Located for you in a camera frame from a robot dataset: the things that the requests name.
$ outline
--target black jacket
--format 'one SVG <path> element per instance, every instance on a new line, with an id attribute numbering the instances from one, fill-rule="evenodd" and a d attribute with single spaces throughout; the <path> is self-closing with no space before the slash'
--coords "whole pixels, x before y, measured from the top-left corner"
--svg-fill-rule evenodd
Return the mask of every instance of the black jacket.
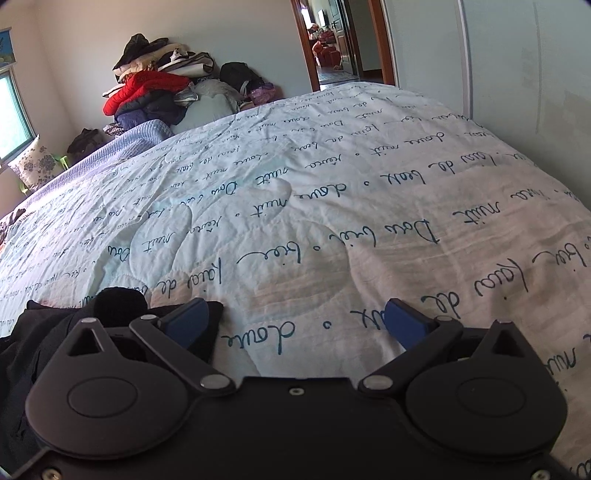
<path id="1" fill-rule="evenodd" d="M 189 351 L 206 362 L 213 353 L 223 310 L 220 303 L 207 304 L 209 327 L 189 347 Z M 0 339 L 0 466 L 14 473 L 40 450 L 25 416 L 25 400 L 78 320 L 97 317 L 106 328 L 122 327 L 143 314 L 164 317 L 177 307 L 148 310 L 139 291 L 119 287 L 103 290 L 81 309 L 56 309 L 29 300 L 12 334 Z"/>

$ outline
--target floor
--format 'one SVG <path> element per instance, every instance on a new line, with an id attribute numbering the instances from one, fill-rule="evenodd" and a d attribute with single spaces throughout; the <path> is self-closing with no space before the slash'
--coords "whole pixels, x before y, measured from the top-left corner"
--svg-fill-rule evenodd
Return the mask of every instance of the floor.
<path id="1" fill-rule="evenodd" d="M 320 80 L 320 67 L 316 67 L 318 70 L 318 79 Z M 384 81 L 382 80 L 382 77 L 366 77 L 363 79 L 359 79 L 359 77 L 354 76 L 354 75 L 350 75 L 350 78 L 345 79 L 345 80 L 341 80 L 341 81 L 334 81 L 334 82 L 330 82 L 330 83 L 322 83 L 322 81 L 320 82 L 320 91 L 326 90 L 327 88 L 331 88 L 337 85 L 344 85 L 345 83 L 353 83 L 353 82 L 374 82 L 374 83 L 383 83 Z"/>
<path id="2" fill-rule="evenodd" d="M 351 75 L 344 70 L 335 70 L 333 67 L 316 66 L 320 85 L 329 85 L 340 82 L 354 82 L 359 80 L 356 75 Z"/>

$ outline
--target bed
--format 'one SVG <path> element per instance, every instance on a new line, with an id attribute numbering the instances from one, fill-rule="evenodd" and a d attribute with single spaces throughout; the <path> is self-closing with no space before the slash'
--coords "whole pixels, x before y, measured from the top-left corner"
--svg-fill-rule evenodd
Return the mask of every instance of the bed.
<path id="1" fill-rule="evenodd" d="M 84 176 L 9 234 L 1 335 L 25 302 L 109 286 L 225 316 L 214 366 L 349 376 L 400 354 L 399 297 L 488 327 L 513 320 L 569 402 L 555 455 L 591 457 L 591 213 L 482 126 L 421 95 L 354 83 L 164 140 Z"/>

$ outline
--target green chair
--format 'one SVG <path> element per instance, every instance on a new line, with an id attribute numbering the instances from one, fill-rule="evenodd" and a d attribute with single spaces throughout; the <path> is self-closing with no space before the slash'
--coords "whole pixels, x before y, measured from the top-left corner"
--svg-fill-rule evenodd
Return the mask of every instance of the green chair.
<path id="1" fill-rule="evenodd" d="M 65 155 L 62 158 L 58 157 L 57 155 L 52 155 L 52 157 L 63 167 L 64 171 L 70 168 L 67 161 L 67 155 Z M 18 187 L 21 189 L 21 192 L 23 192 L 25 195 L 28 195 L 31 192 L 31 190 L 27 188 L 27 186 L 22 182 L 22 180 L 18 180 Z"/>

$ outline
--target black cloth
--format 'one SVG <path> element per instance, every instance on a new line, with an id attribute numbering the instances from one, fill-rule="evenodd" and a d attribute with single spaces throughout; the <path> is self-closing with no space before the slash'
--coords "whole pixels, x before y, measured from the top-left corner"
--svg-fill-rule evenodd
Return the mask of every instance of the black cloth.
<path id="1" fill-rule="evenodd" d="M 207 302 L 209 325 L 189 351 L 209 362 L 217 337 L 223 305 Z M 25 416 L 25 400 L 47 363 L 78 320 L 97 317 L 104 327 L 125 327 L 137 317 L 152 313 L 159 317 L 176 309 L 170 305 L 148 309 L 144 296 L 127 288 L 107 288 L 81 309 L 57 309 L 32 300 L 18 318 L 12 334 L 0 339 L 0 465 L 14 473 L 40 447 Z M 124 356 L 140 359 L 135 343 L 117 347 Z"/>
<path id="2" fill-rule="evenodd" d="M 115 112 L 115 121 L 117 121 L 117 117 L 119 115 L 123 115 L 127 112 L 132 112 L 133 110 L 142 110 L 146 105 L 158 100 L 163 95 L 167 93 L 171 93 L 168 90 L 150 90 L 145 95 L 136 98 L 135 100 L 131 100 L 130 102 L 125 102 L 119 105 L 119 108 Z"/>
<path id="3" fill-rule="evenodd" d="M 187 108 L 174 103 L 174 95 L 162 95 L 159 99 L 150 102 L 144 108 L 148 120 L 162 120 L 169 127 L 178 125 L 187 113 Z"/>
<path id="4" fill-rule="evenodd" d="M 136 33 L 127 42 L 127 45 L 123 50 L 123 56 L 113 67 L 113 70 L 116 70 L 123 65 L 127 65 L 129 62 L 135 60 L 138 57 L 141 57 L 142 55 L 146 55 L 148 53 L 152 53 L 153 51 L 159 50 L 166 45 L 168 45 L 167 38 L 157 38 L 153 42 L 148 42 L 146 37 L 144 37 L 141 33 Z"/>
<path id="5" fill-rule="evenodd" d="M 169 127 L 178 125 L 187 113 L 186 107 L 174 103 L 174 93 L 167 90 L 151 90 L 121 105 L 115 112 L 115 121 L 124 113 L 134 110 L 142 110 L 148 120 L 162 120 Z"/>

